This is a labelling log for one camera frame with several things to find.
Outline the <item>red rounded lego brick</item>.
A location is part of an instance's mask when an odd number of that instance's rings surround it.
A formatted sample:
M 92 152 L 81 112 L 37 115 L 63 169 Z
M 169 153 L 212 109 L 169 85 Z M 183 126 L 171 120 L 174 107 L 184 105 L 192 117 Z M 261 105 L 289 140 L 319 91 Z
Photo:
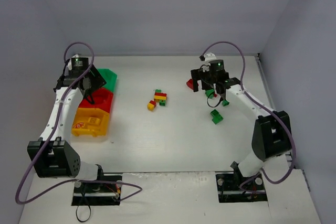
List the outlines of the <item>red rounded lego brick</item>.
M 194 89 L 194 86 L 193 86 L 193 80 L 192 80 L 192 79 L 189 79 L 189 80 L 186 82 L 186 85 L 187 85 L 191 90 Z

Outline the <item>green double lego brick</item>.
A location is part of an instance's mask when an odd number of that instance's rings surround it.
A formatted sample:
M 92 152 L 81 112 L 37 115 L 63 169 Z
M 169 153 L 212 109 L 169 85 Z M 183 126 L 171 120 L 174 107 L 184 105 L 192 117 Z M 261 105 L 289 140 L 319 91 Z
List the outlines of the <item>green double lego brick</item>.
M 210 112 L 210 115 L 212 116 L 212 122 L 217 125 L 218 123 L 220 123 L 223 120 L 223 117 L 221 116 L 221 114 L 216 110 L 212 110 Z

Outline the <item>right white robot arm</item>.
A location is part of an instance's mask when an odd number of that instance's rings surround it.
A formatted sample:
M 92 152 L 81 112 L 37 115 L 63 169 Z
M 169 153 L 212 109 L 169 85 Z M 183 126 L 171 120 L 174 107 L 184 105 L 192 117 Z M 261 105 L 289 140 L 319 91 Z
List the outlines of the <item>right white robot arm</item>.
M 220 102 L 228 100 L 238 108 L 253 124 L 250 153 L 239 163 L 232 163 L 234 173 L 243 178 L 257 174 L 270 159 L 292 149 L 288 136 L 290 130 L 289 115 L 262 104 L 251 95 L 238 78 L 230 77 L 225 70 L 224 61 L 213 53 L 200 56 L 203 64 L 191 70 L 193 91 L 198 91 L 198 82 L 202 89 L 213 89 L 220 96 Z

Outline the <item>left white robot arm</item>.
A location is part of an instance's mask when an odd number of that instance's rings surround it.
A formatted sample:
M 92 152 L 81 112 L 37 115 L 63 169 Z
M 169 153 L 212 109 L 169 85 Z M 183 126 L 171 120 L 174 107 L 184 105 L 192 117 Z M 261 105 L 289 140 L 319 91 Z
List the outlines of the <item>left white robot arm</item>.
M 70 145 L 71 129 L 82 100 L 95 104 L 93 93 L 106 81 L 87 57 L 74 56 L 66 61 L 65 71 L 54 88 L 56 99 L 48 123 L 27 151 L 40 178 L 69 177 L 97 180 L 101 166 L 83 162 Z

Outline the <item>green plastic bin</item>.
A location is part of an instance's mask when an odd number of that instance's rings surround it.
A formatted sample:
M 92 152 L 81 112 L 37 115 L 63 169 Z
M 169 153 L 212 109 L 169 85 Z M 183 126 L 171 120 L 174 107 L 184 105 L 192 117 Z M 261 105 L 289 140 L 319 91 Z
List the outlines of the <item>green plastic bin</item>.
M 100 68 L 98 69 L 98 71 L 106 81 L 106 84 L 103 87 L 109 90 L 110 92 L 114 93 L 118 77 L 117 74 L 114 73 L 112 70 L 105 68 Z

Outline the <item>green rounded lego brick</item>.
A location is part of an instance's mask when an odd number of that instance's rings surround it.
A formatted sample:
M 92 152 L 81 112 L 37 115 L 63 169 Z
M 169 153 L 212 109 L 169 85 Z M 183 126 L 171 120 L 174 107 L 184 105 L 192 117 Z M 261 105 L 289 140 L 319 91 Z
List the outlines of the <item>green rounded lego brick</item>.
M 205 95 L 206 95 L 207 98 L 212 99 L 215 96 L 215 91 L 213 89 L 206 90 Z

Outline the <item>red plastic bin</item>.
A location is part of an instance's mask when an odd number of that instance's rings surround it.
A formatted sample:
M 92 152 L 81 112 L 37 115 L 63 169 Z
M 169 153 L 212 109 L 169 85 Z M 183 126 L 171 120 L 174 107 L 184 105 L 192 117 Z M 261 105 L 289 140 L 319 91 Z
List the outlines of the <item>red plastic bin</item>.
M 94 104 L 90 104 L 87 99 L 83 99 L 79 104 L 80 108 L 101 109 L 110 113 L 113 101 L 113 93 L 105 88 L 100 88 L 92 94 Z

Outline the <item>small green lego brick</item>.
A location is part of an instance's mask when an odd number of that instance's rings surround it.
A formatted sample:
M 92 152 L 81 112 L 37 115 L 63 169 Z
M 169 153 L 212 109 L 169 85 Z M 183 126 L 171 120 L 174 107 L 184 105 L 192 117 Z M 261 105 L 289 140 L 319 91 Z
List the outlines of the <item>small green lego brick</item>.
M 227 100 L 224 100 L 223 102 L 222 102 L 222 106 L 228 106 L 229 105 L 229 102 L 227 101 Z

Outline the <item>yellow plastic bin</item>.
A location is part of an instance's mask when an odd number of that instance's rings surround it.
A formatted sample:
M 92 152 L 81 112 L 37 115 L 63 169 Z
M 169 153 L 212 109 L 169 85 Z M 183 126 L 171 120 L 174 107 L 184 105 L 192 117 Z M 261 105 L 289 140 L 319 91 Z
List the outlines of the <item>yellow plastic bin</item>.
M 105 136 L 108 131 L 110 114 L 99 108 L 78 108 L 71 133 L 74 136 Z

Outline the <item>stacked multicolor lego block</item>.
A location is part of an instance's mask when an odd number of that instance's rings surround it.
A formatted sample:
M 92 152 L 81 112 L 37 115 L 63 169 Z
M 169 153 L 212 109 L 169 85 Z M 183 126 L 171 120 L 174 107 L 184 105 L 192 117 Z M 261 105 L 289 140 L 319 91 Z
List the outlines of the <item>stacked multicolor lego block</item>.
M 159 106 L 166 106 L 167 94 L 163 93 L 161 89 L 155 89 L 154 91 L 154 101 L 159 104 Z

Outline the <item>yellow red lego block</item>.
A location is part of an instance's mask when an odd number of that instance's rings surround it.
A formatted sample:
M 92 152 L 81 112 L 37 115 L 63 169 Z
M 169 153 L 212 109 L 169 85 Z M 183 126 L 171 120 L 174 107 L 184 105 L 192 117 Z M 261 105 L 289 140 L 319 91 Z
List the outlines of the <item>yellow red lego block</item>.
M 156 102 L 154 100 L 150 100 L 147 104 L 147 109 L 149 111 L 153 111 L 156 108 Z

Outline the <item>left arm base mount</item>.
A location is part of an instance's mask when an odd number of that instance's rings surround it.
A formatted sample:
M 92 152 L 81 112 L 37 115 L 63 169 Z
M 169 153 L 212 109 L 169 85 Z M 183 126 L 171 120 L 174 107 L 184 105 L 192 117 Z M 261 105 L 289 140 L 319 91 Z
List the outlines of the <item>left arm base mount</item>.
M 105 173 L 100 180 L 122 181 L 121 174 Z M 72 206 L 118 206 L 120 205 L 121 185 L 108 183 L 75 182 L 72 193 Z

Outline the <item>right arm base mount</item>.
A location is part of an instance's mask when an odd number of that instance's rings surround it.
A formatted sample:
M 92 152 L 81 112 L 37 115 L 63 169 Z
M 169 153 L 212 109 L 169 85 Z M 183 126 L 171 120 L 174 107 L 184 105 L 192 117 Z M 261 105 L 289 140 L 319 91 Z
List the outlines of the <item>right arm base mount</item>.
M 216 173 L 219 203 L 267 202 L 267 194 L 261 174 L 249 178 L 239 178 L 233 172 Z

